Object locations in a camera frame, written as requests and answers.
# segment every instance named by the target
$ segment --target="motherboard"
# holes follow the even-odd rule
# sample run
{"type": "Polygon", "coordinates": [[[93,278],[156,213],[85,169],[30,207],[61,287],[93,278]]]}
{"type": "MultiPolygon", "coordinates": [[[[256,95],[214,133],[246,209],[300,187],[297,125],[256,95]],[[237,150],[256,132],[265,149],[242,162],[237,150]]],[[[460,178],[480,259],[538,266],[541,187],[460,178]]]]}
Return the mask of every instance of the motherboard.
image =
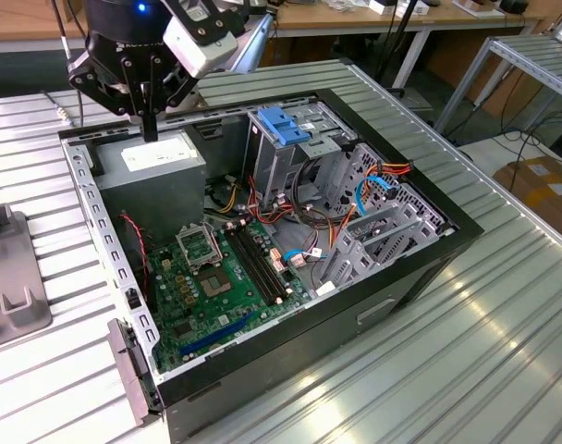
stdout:
{"type": "Polygon", "coordinates": [[[192,228],[182,236],[190,241],[177,238],[179,242],[148,253],[154,271],[153,319],[160,330],[154,354],[161,373],[310,300],[289,268],[275,269],[270,254],[275,246],[256,220],[234,230],[192,228]],[[221,260],[197,267],[194,261],[207,256],[221,260]]]}

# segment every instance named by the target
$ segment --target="blue drive bay latch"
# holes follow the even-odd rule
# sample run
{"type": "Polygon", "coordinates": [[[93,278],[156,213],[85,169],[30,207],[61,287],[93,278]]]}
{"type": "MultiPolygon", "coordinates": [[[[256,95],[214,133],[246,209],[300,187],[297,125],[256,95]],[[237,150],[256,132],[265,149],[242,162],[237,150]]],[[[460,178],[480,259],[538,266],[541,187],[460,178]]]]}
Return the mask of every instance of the blue drive bay latch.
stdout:
{"type": "Polygon", "coordinates": [[[293,117],[288,116],[279,106],[259,109],[259,117],[264,125],[278,136],[279,143],[283,146],[306,142],[312,137],[298,128],[293,117]]]}

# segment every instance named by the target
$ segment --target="ridged aluminum surface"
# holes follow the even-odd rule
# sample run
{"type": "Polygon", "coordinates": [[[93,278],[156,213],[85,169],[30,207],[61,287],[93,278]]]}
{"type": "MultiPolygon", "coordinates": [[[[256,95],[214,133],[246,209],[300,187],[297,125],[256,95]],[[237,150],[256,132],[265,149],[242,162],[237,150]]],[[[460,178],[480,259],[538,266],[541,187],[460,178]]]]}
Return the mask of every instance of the ridged aluminum surface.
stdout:
{"type": "Polygon", "coordinates": [[[497,37],[491,51],[562,95],[562,43],[549,35],[497,37]]]}
{"type": "MultiPolygon", "coordinates": [[[[217,74],[201,91],[218,105],[333,88],[486,233],[417,302],[191,442],[562,443],[562,240],[362,77],[328,61],[217,74]]],[[[54,97],[77,116],[73,92],[54,97]]],[[[40,95],[0,100],[0,203],[29,218],[54,315],[0,348],[0,442],[167,442],[161,422],[134,427],[104,340],[117,313],[60,129],[40,95]]]]}

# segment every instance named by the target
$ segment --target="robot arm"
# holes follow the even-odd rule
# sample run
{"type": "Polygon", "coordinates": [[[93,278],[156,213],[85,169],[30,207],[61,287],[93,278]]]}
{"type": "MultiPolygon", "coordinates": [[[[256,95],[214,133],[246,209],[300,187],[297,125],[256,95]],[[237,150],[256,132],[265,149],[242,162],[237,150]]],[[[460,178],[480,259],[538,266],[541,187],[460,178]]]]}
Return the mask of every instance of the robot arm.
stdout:
{"type": "Polygon", "coordinates": [[[146,142],[157,140],[156,119],[205,74],[256,68],[273,22],[267,13],[249,21],[266,3],[250,10],[243,0],[220,10],[212,0],[194,1],[86,0],[86,51],[68,64],[69,83],[112,113],[129,115],[146,142]]]}

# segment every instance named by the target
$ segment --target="ram slot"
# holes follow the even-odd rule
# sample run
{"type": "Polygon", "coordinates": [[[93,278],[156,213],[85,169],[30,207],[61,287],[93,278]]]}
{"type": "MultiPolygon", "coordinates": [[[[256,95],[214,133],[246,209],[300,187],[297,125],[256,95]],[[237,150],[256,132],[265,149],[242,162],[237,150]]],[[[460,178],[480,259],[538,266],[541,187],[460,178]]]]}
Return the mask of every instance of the ram slot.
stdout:
{"type": "Polygon", "coordinates": [[[275,305],[277,298],[287,297],[283,285],[251,236],[244,231],[228,231],[226,239],[267,305],[275,305]]]}

